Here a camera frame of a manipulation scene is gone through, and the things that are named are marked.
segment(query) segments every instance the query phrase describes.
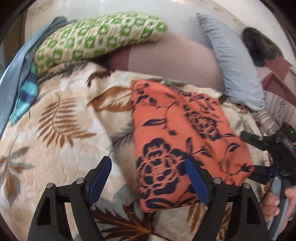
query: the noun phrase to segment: dark fur object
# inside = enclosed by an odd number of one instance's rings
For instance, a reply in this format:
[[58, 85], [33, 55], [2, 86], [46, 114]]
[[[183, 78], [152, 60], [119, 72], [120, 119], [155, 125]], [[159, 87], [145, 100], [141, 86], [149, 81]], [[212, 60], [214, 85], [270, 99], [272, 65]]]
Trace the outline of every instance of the dark fur object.
[[265, 58], [272, 60], [278, 54], [282, 56], [279, 47], [254, 28], [245, 28], [242, 32], [242, 38], [256, 66], [264, 67]]

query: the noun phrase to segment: gray handle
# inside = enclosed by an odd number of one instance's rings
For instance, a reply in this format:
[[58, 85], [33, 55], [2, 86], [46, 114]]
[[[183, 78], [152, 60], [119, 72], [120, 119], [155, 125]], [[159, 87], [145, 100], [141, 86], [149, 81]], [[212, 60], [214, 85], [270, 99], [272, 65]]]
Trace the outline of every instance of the gray handle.
[[273, 241], [277, 239], [286, 218], [289, 206], [289, 198], [285, 196], [285, 189], [291, 186], [292, 184], [287, 180], [281, 180], [278, 177], [273, 178], [270, 191], [280, 199], [280, 203], [278, 205], [280, 208], [279, 214], [266, 223], [267, 229], [269, 231], [269, 238]]

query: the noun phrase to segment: human hand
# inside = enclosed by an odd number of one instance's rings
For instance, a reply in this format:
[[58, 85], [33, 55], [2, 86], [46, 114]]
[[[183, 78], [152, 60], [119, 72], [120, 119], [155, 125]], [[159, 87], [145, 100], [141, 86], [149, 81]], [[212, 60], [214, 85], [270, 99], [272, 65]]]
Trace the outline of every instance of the human hand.
[[[270, 183], [267, 183], [265, 185], [264, 190], [267, 191], [270, 187]], [[285, 217], [285, 221], [283, 223], [281, 232], [285, 229], [288, 223], [288, 219], [291, 216], [295, 204], [296, 204], [296, 186], [292, 186], [289, 188], [286, 188], [285, 190], [285, 196], [290, 199], [289, 201], [289, 206], [288, 206], [288, 211]], [[280, 203], [279, 197], [275, 196], [272, 194], [272, 192], [268, 192], [264, 200], [261, 202], [260, 206], [264, 214], [265, 221], [268, 222], [270, 221], [274, 216], [277, 216], [280, 212], [280, 209], [277, 207]]]

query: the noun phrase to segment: fern leaf print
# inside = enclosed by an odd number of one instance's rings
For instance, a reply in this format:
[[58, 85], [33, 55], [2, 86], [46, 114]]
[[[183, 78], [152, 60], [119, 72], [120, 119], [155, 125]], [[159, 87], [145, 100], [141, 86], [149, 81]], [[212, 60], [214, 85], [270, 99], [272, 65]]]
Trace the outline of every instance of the fern leaf print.
[[37, 122], [38, 139], [45, 142], [47, 147], [54, 143], [62, 149], [66, 142], [73, 147], [73, 139], [95, 136], [96, 133], [89, 133], [79, 127], [74, 109], [77, 107], [76, 98], [61, 99], [59, 94], [56, 96], [58, 100], [45, 107]]

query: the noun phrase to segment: blue gripper pad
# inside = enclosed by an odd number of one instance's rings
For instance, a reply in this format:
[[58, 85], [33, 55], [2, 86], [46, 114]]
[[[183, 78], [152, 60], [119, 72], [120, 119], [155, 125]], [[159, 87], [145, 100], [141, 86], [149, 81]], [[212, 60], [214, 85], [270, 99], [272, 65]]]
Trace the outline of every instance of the blue gripper pad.
[[98, 201], [103, 188], [106, 184], [108, 176], [111, 172], [112, 162], [111, 159], [108, 157], [106, 162], [103, 164], [101, 170], [98, 172], [96, 177], [94, 178], [93, 183], [89, 187], [89, 204], [93, 205], [95, 202]]
[[210, 204], [210, 199], [208, 195], [208, 187], [203, 181], [199, 172], [196, 170], [195, 166], [191, 162], [190, 158], [185, 161], [185, 170], [191, 181], [191, 184], [198, 196], [198, 199], [203, 202], [206, 206]]

